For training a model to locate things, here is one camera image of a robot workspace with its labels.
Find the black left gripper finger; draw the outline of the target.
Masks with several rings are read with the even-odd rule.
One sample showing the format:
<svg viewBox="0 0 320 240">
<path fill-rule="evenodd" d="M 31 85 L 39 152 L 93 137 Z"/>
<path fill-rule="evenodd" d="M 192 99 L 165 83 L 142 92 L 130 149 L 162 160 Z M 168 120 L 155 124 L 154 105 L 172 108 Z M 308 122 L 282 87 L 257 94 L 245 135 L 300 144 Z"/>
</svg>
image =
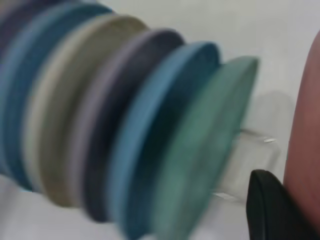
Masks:
<svg viewBox="0 0 320 240">
<path fill-rule="evenodd" d="M 267 170 L 256 169 L 250 174 L 246 217 L 251 240 L 320 238 L 282 183 Z"/>
</svg>

